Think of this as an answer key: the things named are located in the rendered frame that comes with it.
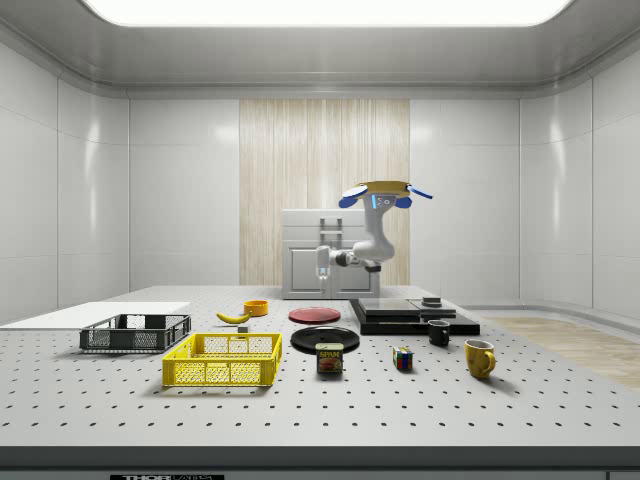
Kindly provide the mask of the red plate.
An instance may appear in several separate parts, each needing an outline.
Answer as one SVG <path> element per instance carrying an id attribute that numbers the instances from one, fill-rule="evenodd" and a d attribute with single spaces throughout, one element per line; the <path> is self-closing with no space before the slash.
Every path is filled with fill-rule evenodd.
<path id="1" fill-rule="evenodd" d="M 341 318 L 341 314 L 333 308 L 305 307 L 290 311 L 288 318 L 297 323 L 321 324 L 335 322 Z"/>

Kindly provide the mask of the white cabinet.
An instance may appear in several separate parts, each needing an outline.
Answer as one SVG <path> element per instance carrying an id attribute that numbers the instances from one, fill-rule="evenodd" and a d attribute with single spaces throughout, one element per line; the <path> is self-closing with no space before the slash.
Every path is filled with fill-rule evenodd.
<path id="1" fill-rule="evenodd" d="M 375 298 L 380 275 L 362 267 L 332 266 L 327 282 L 317 277 L 316 248 L 350 249 L 367 238 L 362 209 L 282 211 L 282 294 L 286 299 Z"/>

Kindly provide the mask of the black plate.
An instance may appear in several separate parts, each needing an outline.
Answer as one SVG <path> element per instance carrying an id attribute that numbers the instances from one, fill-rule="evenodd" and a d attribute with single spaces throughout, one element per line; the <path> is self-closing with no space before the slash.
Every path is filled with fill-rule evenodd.
<path id="1" fill-rule="evenodd" d="M 359 346 L 359 335 L 341 327 L 317 326 L 295 331 L 291 335 L 291 344 L 299 351 L 314 354 L 318 343 L 341 343 L 344 351 L 349 352 Z"/>

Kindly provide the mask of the flat-sided can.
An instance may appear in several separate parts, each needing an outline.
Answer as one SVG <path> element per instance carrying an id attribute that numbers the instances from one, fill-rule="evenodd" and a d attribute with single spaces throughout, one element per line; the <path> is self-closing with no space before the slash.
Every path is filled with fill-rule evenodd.
<path id="1" fill-rule="evenodd" d="M 342 343 L 317 343 L 315 345 L 317 372 L 342 373 L 344 345 Z"/>

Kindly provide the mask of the black stove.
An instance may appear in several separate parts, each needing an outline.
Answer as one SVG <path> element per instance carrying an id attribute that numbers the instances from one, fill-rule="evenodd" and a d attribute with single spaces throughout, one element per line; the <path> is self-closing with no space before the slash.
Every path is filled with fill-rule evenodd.
<path id="1" fill-rule="evenodd" d="M 478 323 L 443 305 L 439 297 L 360 298 L 351 299 L 350 304 L 363 335 L 427 334 L 429 320 L 449 322 L 452 335 L 480 334 Z"/>

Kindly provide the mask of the black mug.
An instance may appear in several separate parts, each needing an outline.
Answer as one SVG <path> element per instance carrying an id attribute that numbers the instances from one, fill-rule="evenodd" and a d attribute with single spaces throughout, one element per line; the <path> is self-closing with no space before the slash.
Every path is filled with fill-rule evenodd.
<path id="1" fill-rule="evenodd" d="M 446 347 L 450 340 L 450 323 L 445 320 L 429 320 L 427 324 L 430 343 Z"/>

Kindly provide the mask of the yellow basket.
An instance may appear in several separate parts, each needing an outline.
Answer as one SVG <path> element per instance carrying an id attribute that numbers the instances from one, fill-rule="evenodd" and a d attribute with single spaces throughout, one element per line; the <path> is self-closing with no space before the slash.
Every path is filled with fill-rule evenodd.
<path id="1" fill-rule="evenodd" d="M 162 358 L 165 386 L 271 386 L 280 333 L 194 333 Z"/>

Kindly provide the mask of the yellow mug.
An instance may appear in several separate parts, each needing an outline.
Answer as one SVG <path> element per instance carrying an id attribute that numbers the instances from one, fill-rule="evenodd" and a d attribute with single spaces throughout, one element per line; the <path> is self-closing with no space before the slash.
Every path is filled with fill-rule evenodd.
<path id="1" fill-rule="evenodd" d="M 494 345 L 478 339 L 468 339 L 464 351 L 470 374 L 479 379 L 486 379 L 496 366 Z"/>

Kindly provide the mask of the dark grey basket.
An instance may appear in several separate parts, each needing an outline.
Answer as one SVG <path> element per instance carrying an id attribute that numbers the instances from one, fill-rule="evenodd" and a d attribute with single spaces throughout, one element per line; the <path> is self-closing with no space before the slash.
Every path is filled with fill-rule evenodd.
<path id="1" fill-rule="evenodd" d="M 119 314 L 80 331 L 91 352 L 164 352 L 191 330 L 190 315 Z"/>

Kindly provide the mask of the white board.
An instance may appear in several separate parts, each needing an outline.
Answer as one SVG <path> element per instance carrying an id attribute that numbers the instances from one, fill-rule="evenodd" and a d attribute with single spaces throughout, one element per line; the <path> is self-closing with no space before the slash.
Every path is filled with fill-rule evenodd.
<path id="1" fill-rule="evenodd" d="M 7 329 L 78 330 L 118 314 L 171 314 L 189 302 L 89 302 L 0 326 Z"/>

